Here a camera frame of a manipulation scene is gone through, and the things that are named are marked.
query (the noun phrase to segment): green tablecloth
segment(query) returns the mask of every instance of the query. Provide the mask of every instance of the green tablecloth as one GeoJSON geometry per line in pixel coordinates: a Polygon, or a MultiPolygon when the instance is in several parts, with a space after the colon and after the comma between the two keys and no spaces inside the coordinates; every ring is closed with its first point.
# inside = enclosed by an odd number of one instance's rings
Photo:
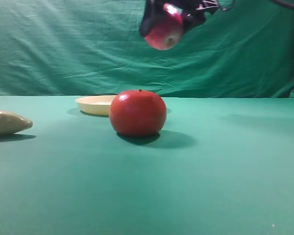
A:
{"type": "Polygon", "coordinates": [[[122,139],[77,96],[0,97],[0,235],[294,235],[294,99],[166,98],[160,138],[122,139]]]}

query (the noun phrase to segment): apple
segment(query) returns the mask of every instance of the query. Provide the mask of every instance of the apple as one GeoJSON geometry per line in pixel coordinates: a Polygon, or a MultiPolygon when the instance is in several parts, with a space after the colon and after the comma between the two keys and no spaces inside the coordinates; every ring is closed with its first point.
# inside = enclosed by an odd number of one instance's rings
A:
{"type": "Polygon", "coordinates": [[[169,50],[180,42],[184,35],[181,14],[171,4],[164,4],[166,17],[145,37],[146,42],[157,50],[169,50]]]}
{"type": "Polygon", "coordinates": [[[111,103],[110,122],[123,136],[148,137],[160,132],[167,119],[167,108],[158,94],[150,91],[125,91],[111,103]]]}

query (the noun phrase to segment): cable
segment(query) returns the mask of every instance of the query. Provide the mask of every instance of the cable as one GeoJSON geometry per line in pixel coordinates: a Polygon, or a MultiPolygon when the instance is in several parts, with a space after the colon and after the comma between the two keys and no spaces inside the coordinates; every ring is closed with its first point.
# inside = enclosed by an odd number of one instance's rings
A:
{"type": "Polygon", "coordinates": [[[280,6],[283,6],[283,7],[286,7],[288,9],[291,9],[291,10],[294,10],[294,4],[292,3],[289,3],[289,2],[286,2],[286,1],[283,1],[283,0],[270,0],[280,6]]]}

